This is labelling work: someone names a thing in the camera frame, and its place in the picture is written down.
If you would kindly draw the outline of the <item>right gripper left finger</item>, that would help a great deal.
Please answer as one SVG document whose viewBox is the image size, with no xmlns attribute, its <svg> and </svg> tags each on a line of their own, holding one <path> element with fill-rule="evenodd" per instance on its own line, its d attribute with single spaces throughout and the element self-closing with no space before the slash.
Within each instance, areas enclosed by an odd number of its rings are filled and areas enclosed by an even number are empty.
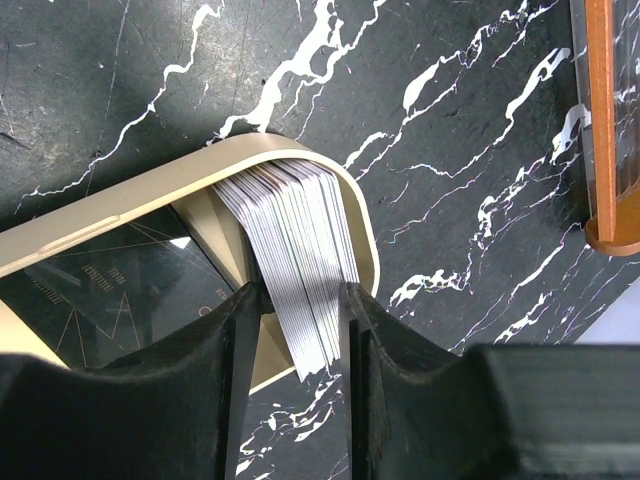
<svg viewBox="0 0 640 480">
<path fill-rule="evenodd" d="M 232 479 L 261 320 L 247 283 L 99 369 L 1 358 L 5 479 Z"/>
</svg>

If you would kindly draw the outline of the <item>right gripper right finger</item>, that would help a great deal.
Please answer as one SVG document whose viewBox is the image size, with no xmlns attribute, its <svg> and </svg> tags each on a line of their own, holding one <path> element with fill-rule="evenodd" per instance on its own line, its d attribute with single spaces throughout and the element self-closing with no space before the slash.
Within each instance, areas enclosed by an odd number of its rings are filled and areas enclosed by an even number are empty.
<svg viewBox="0 0 640 480">
<path fill-rule="evenodd" d="M 455 355 L 340 288 L 354 479 L 635 479 L 635 345 L 476 345 Z"/>
</svg>

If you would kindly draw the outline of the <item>black credit card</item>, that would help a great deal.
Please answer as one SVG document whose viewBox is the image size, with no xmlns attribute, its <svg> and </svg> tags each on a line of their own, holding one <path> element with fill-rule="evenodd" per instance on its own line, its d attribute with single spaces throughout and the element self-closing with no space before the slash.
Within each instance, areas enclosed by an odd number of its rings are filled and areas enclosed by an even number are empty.
<svg viewBox="0 0 640 480">
<path fill-rule="evenodd" d="M 81 369 L 161 340 L 234 291 L 171 206 L 1 280 L 4 303 Z"/>
</svg>

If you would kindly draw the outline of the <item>oval wooden tray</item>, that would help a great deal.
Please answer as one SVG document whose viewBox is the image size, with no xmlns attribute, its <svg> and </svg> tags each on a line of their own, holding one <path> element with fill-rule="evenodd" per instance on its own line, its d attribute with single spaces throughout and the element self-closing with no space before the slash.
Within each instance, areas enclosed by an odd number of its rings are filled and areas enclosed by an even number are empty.
<svg viewBox="0 0 640 480">
<path fill-rule="evenodd" d="M 233 136 L 2 232 L 1 274 L 12 274 L 171 204 L 203 249 L 242 284 L 249 270 L 244 249 L 237 243 L 239 224 L 215 197 L 212 186 L 266 161 L 301 159 L 337 176 L 361 282 L 368 292 L 377 293 L 379 254 L 356 180 L 332 159 L 268 133 Z"/>
</svg>

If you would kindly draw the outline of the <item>stack of cards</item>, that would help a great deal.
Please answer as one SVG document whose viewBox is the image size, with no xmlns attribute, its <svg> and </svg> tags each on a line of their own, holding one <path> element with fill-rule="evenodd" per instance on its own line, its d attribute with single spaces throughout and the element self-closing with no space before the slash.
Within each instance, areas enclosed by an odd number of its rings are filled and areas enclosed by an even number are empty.
<svg viewBox="0 0 640 480">
<path fill-rule="evenodd" d="M 302 159 L 213 186 L 242 226 L 299 378 L 340 356 L 339 289 L 359 274 L 337 176 Z"/>
</svg>

